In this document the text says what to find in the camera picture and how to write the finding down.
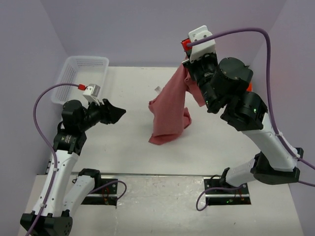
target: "fabric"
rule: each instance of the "fabric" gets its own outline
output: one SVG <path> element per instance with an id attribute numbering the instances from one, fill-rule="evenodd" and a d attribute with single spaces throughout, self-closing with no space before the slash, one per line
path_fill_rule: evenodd
<path id="1" fill-rule="evenodd" d="M 149 109 L 154 114 L 150 143 L 162 145 L 177 139 L 191 124 L 188 108 L 185 107 L 186 91 L 193 95 L 199 106 L 205 105 L 197 83 L 180 65 L 161 93 L 149 102 Z"/>

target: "white table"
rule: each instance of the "white table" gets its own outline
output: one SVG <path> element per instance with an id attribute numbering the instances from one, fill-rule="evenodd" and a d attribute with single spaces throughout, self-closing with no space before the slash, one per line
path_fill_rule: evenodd
<path id="1" fill-rule="evenodd" d="M 26 212 L 31 211 L 45 179 L 36 177 Z M 303 236 L 286 184 L 251 182 L 252 205 L 209 206 L 198 212 L 195 201 L 204 190 L 202 177 L 119 179 L 128 189 L 117 209 L 80 206 L 70 236 Z M 20 229 L 18 236 L 24 235 L 25 230 Z"/>
<path id="2" fill-rule="evenodd" d="M 102 97 L 127 113 L 115 125 L 98 124 L 86 132 L 88 139 L 75 172 L 93 168 L 102 173 L 214 175 L 259 153 L 249 138 L 221 120 L 220 114 L 209 114 L 206 107 L 200 108 L 188 93 L 186 106 L 191 126 L 170 143 L 148 143 L 153 131 L 148 102 L 157 96 L 154 89 L 162 88 L 175 70 L 109 68 Z"/>

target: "white wall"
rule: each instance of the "white wall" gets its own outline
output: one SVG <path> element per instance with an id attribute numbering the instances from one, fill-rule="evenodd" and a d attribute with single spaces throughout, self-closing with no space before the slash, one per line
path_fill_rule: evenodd
<path id="1" fill-rule="evenodd" d="M 177 66 L 180 41 L 207 25 L 212 32 L 269 30 L 285 0 L 41 0 L 69 55 L 105 56 L 111 65 Z M 253 33 L 217 40 L 219 58 L 252 62 L 263 42 Z"/>
<path id="2" fill-rule="evenodd" d="M 0 235 L 13 236 L 49 157 L 33 124 L 33 104 L 55 82 L 66 53 L 39 0 L 1 1 L 0 32 Z M 52 140 L 58 119 L 49 96 L 38 119 Z"/>
<path id="3" fill-rule="evenodd" d="M 288 0 L 270 30 L 271 92 L 279 129 L 305 159 L 315 164 L 315 1 Z M 265 45 L 251 68 L 255 91 L 266 98 Z M 299 164 L 301 180 L 315 183 L 315 171 Z M 305 236 L 315 233 L 315 188 L 290 186 Z"/>

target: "red cable connector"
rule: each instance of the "red cable connector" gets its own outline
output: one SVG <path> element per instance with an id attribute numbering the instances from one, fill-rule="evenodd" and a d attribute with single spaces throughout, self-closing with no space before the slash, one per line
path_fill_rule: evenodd
<path id="1" fill-rule="evenodd" d="M 182 44 L 182 46 L 183 46 L 185 52 L 187 52 L 187 51 L 189 51 L 190 49 L 192 49 L 192 47 L 188 47 L 188 46 L 187 46 L 187 44 L 189 44 L 189 43 L 191 43 L 191 41 L 190 41 L 189 38 L 187 38 L 187 39 L 185 39 L 185 40 L 183 40 L 183 41 L 181 42 L 181 44 Z"/>
<path id="2" fill-rule="evenodd" d="M 87 87 L 85 85 L 79 84 L 78 89 L 84 91 Z"/>

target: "robotic arm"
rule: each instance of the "robotic arm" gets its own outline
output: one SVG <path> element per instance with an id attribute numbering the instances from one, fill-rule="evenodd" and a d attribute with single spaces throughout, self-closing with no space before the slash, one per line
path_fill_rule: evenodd
<path id="1" fill-rule="evenodd" d="M 297 159 L 282 145 L 271 125 L 266 104 L 255 92 L 247 91 L 253 71 L 236 58 L 224 58 L 219 63 L 215 41 L 188 47 L 187 44 L 212 35 L 206 26 L 189 33 L 182 41 L 187 59 L 182 62 L 205 100 L 209 113 L 217 114 L 225 107 L 221 119 L 248 136 L 261 150 L 249 162 L 226 168 L 220 184 L 237 187 L 258 180 L 266 184 L 293 183 L 299 180 Z M 298 157 L 303 149 L 292 147 Z"/>
<path id="2" fill-rule="evenodd" d="M 21 225 L 28 231 L 36 217 L 39 219 L 31 232 L 37 236 L 66 236 L 72 227 L 72 217 L 84 198 L 101 185 L 100 172 L 83 169 L 76 183 L 66 196 L 65 191 L 72 169 L 77 162 L 82 147 L 87 139 L 85 131 L 97 123 L 115 124 L 125 110 L 114 107 L 107 99 L 97 100 L 99 86 L 90 84 L 85 88 L 83 96 L 89 102 L 88 108 L 82 106 L 78 100 L 70 100 L 63 105 L 62 122 L 57 128 L 53 148 L 57 155 L 57 167 L 52 161 L 43 190 L 31 213 L 25 213 L 21 218 Z M 53 185 L 50 180 L 55 172 Z M 47 202 L 43 199 L 50 191 Z"/>

